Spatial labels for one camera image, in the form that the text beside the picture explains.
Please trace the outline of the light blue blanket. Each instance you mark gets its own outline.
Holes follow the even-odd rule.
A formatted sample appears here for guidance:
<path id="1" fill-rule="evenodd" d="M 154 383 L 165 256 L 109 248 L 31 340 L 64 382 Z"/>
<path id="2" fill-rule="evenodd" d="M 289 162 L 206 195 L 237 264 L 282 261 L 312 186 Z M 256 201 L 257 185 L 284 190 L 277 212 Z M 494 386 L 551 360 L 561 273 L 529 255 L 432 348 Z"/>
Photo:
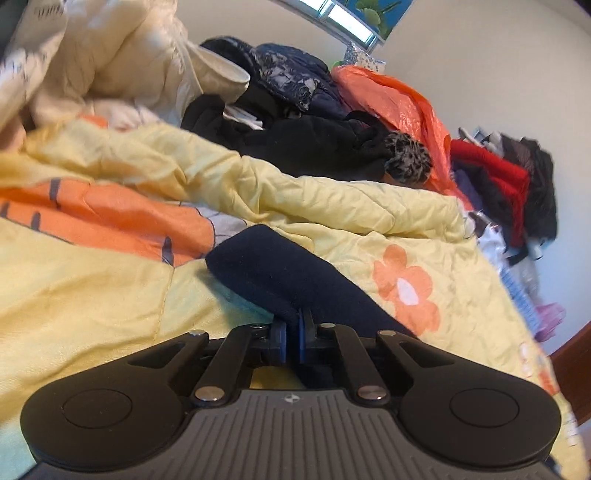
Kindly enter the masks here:
<path id="1" fill-rule="evenodd" d="M 501 269 L 500 278 L 528 329 L 536 336 L 541 327 L 541 319 L 525 288 L 515 278 L 508 267 Z"/>

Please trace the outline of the pink plastic bag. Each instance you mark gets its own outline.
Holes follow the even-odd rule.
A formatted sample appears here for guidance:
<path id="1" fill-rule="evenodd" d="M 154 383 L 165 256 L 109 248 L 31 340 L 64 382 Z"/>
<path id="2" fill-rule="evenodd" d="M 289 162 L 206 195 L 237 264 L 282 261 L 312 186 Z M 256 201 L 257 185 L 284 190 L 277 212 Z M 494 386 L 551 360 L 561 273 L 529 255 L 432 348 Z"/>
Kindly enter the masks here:
<path id="1" fill-rule="evenodd" d="M 535 335 L 538 342 L 543 343 L 555 335 L 557 327 L 566 317 L 566 310 L 559 303 L 550 303 L 536 307 L 540 317 L 540 327 Z"/>

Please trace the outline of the yellow floral quilt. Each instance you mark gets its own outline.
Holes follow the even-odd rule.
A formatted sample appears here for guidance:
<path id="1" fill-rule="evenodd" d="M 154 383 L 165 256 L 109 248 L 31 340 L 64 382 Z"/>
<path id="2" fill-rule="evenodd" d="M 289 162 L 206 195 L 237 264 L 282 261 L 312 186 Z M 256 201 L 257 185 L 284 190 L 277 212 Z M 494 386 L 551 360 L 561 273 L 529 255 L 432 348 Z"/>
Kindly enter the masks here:
<path id="1" fill-rule="evenodd" d="M 221 220 L 266 224 L 328 261 L 420 339 L 529 380 L 557 402 L 552 454 L 588 475 L 571 406 L 457 199 L 294 178 L 167 124 L 75 119 L 1 156 L 1 475 L 33 458 L 19 416 L 41 386 L 192 329 L 267 314 L 208 272 Z"/>

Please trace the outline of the red garment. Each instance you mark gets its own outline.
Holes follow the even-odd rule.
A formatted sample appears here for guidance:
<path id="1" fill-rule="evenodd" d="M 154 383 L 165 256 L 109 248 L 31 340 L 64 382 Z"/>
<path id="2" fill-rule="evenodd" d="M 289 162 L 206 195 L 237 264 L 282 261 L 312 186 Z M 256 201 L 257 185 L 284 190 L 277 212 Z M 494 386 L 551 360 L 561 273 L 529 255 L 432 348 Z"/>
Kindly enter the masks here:
<path id="1" fill-rule="evenodd" d="M 524 244 L 524 210 L 530 176 L 522 167 L 463 140 L 451 141 L 451 159 L 464 170 L 486 211 L 504 230 L 512 247 Z"/>

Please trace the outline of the black clothes pile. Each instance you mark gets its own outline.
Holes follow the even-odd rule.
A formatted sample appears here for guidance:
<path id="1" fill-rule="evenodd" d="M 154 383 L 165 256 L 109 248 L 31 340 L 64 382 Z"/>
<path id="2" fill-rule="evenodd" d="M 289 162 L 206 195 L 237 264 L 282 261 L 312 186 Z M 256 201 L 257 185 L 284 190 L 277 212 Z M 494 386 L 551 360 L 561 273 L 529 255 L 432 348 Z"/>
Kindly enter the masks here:
<path id="1" fill-rule="evenodd" d="M 318 57 L 286 45 L 252 46 L 229 36 L 201 46 L 249 74 L 249 87 L 235 105 L 262 125 L 255 129 L 229 118 L 228 103 L 204 94 L 185 110 L 184 130 L 270 162 L 294 177 L 391 178 L 407 186 L 429 179 L 433 160 L 428 149 L 368 112 L 349 110 Z"/>

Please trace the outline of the window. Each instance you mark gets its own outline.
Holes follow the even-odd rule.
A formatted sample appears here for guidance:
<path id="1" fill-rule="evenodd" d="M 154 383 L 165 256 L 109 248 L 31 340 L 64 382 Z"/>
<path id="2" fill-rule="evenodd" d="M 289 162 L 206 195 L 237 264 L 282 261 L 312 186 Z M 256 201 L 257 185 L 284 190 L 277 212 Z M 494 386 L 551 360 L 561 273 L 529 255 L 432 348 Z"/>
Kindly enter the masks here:
<path id="1" fill-rule="evenodd" d="M 375 30 L 339 1 L 279 0 L 276 4 L 307 19 L 342 43 L 355 43 L 368 52 L 383 44 L 383 39 Z"/>

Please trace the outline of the cream duvet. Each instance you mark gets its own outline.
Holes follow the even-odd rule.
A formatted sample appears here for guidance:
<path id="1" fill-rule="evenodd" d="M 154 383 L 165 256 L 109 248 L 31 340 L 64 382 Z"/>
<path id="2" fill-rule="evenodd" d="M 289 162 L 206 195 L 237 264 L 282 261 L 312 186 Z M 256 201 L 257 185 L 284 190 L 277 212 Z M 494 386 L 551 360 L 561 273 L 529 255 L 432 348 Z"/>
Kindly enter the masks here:
<path id="1" fill-rule="evenodd" d="M 242 67 L 190 41 L 174 1 L 30 1 L 1 55 L 1 127 L 80 115 L 115 129 L 179 125 L 198 96 L 233 103 Z"/>

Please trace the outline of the orange plastic bag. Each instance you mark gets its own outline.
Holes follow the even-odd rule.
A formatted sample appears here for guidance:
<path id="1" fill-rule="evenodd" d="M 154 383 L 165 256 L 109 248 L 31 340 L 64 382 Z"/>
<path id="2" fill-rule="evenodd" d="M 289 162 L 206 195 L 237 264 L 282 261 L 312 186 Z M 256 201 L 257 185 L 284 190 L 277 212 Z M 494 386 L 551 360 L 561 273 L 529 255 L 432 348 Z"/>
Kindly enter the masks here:
<path id="1" fill-rule="evenodd" d="M 472 208 L 453 179 L 451 135 L 427 98 L 394 77 L 358 66 L 335 67 L 332 80 L 353 110 L 372 114 L 388 129 L 405 132 L 427 148 L 433 167 L 425 189 L 454 196 Z"/>

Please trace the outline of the dark clothes heap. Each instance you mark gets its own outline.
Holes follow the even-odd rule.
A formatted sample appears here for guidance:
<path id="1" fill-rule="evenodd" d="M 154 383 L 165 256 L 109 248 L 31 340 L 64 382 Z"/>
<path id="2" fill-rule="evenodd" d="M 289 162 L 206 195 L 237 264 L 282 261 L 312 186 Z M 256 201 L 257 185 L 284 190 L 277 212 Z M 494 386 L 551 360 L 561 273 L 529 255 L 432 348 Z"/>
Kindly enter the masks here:
<path id="1" fill-rule="evenodd" d="M 509 250 L 509 264 L 514 266 L 527 258 L 533 261 L 540 259 L 544 248 L 558 236 L 554 163 L 551 155 L 541 148 L 538 141 L 526 137 L 515 139 L 504 133 L 486 133 L 482 130 L 469 133 L 464 128 L 459 129 L 458 133 L 459 137 L 455 140 L 483 147 L 529 173 L 530 184 L 524 210 L 524 244 L 521 247 L 512 247 L 506 242 L 503 227 L 486 211 L 481 195 L 468 174 L 452 161 L 452 171 L 462 193 L 468 197 L 475 210 L 484 212 L 502 228 Z"/>

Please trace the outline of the lotus flower poster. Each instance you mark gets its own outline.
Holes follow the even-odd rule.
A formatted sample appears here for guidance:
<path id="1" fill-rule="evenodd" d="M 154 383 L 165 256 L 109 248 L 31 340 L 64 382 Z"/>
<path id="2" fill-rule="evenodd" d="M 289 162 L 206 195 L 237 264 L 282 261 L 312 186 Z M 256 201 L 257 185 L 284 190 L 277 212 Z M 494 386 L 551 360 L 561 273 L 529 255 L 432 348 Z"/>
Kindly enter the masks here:
<path id="1" fill-rule="evenodd" d="M 342 0 L 339 4 L 359 17 L 363 23 L 386 40 L 398 24 L 412 0 Z"/>

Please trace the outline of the grey and navy sweater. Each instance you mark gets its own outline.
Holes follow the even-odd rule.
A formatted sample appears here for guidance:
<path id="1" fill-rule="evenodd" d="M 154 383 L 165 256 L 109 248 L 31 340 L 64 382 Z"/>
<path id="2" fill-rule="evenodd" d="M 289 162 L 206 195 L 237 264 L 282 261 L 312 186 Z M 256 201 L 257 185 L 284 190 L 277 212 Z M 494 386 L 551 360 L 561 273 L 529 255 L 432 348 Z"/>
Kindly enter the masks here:
<path id="1" fill-rule="evenodd" d="M 270 227 L 246 228 L 211 250 L 205 262 L 223 286 L 290 325 L 308 310 L 315 323 L 346 325 L 362 337 L 380 330 L 415 336 L 331 263 Z"/>

